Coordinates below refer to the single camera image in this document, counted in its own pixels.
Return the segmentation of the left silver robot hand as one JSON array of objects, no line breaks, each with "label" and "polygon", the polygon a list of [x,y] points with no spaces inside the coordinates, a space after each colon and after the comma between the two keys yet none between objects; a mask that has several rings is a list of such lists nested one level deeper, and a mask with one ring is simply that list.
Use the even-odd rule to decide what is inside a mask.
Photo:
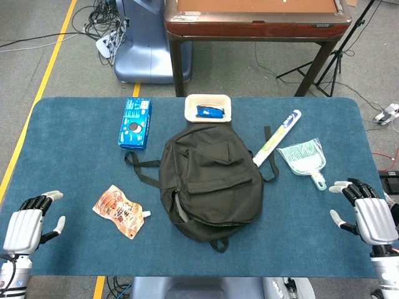
[{"label": "left silver robot hand", "polygon": [[9,254],[30,255],[41,244],[59,236],[64,229],[66,216],[59,217],[52,231],[43,234],[42,229],[51,204],[63,196],[63,193],[55,190],[25,200],[20,208],[12,213],[3,249]]}]

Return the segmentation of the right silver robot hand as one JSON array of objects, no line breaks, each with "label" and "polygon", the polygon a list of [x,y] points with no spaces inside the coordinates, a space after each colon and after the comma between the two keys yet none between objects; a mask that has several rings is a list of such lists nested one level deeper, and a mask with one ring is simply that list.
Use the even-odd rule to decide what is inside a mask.
[{"label": "right silver robot hand", "polygon": [[340,229],[359,235],[371,246],[392,245],[398,240],[398,231],[387,201],[380,198],[369,184],[349,178],[334,182],[329,191],[343,194],[355,214],[356,223],[350,224],[331,209],[330,216]]}]

